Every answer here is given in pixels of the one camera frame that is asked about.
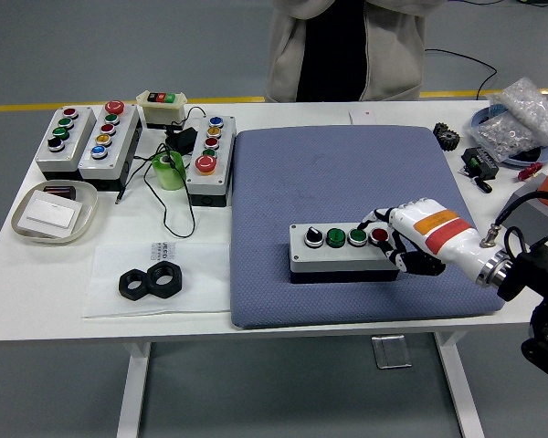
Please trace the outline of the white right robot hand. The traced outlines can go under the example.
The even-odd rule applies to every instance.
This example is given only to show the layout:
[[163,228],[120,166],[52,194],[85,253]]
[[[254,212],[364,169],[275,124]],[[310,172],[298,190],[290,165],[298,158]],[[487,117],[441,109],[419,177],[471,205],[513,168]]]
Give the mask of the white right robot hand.
[[479,232],[455,212],[433,199],[421,198],[395,208],[376,209],[361,223],[364,230],[372,223],[384,222],[391,233],[399,233],[418,250],[443,264],[453,264],[475,282],[484,282],[484,266],[502,247],[481,245]]

